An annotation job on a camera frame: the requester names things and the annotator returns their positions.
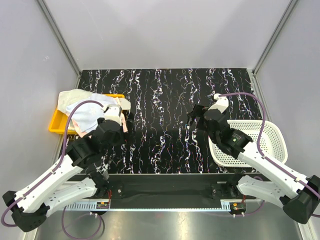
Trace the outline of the light blue towel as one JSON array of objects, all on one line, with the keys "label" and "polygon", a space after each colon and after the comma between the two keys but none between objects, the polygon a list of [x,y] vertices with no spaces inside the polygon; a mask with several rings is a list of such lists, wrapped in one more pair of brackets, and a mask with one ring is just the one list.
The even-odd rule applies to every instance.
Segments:
[{"label": "light blue towel", "polygon": [[[102,104],[102,106],[107,105],[117,105],[118,102],[115,98],[106,96],[99,93],[93,93],[88,99],[82,100],[78,104],[84,101],[96,101]],[[95,130],[98,126],[97,119],[104,116],[104,111],[102,107],[97,103],[85,103],[81,105],[72,115],[71,121],[74,126],[75,131],[80,134],[89,133]]]}]

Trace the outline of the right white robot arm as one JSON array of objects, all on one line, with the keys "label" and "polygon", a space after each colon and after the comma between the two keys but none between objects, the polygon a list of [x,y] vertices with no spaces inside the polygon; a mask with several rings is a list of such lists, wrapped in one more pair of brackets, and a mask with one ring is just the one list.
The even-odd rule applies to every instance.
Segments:
[{"label": "right white robot arm", "polygon": [[268,181],[238,173],[227,185],[228,195],[252,196],[280,207],[292,220],[307,224],[320,203],[320,178],[301,174],[273,155],[260,153],[252,135],[262,127],[261,120],[229,120],[212,107],[195,105],[187,115],[187,124],[197,121],[197,129],[207,133],[211,152],[222,153],[241,161],[264,175]]}]

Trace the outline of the pink towel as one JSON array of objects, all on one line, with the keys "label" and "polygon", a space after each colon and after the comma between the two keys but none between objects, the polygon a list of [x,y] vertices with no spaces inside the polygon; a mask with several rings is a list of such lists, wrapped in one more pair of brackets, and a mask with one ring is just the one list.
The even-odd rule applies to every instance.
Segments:
[{"label": "pink towel", "polygon": [[125,98],[106,97],[104,100],[96,100],[98,103],[85,103],[81,105],[71,117],[75,131],[80,137],[95,130],[98,119],[111,120],[128,132],[124,111],[131,109],[131,103]]}]

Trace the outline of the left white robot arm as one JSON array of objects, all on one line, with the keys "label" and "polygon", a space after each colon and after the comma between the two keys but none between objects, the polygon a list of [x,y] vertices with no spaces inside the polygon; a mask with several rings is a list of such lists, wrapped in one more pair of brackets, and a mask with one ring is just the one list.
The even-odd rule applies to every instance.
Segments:
[{"label": "left white robot arm", "polygon": [[60,158],[34,182],[20,191],[7,191],[2,198],[11,211],[14,226],[30,232],[58,210],[85,198],[103,198],[109,180],[91,171],[83,180],[58,189],[71,177],[99,162],[107,150],[134,140],[134,116],[124,112],[124,122],[115,116],[100,117],[97,127],[69,143]]}]

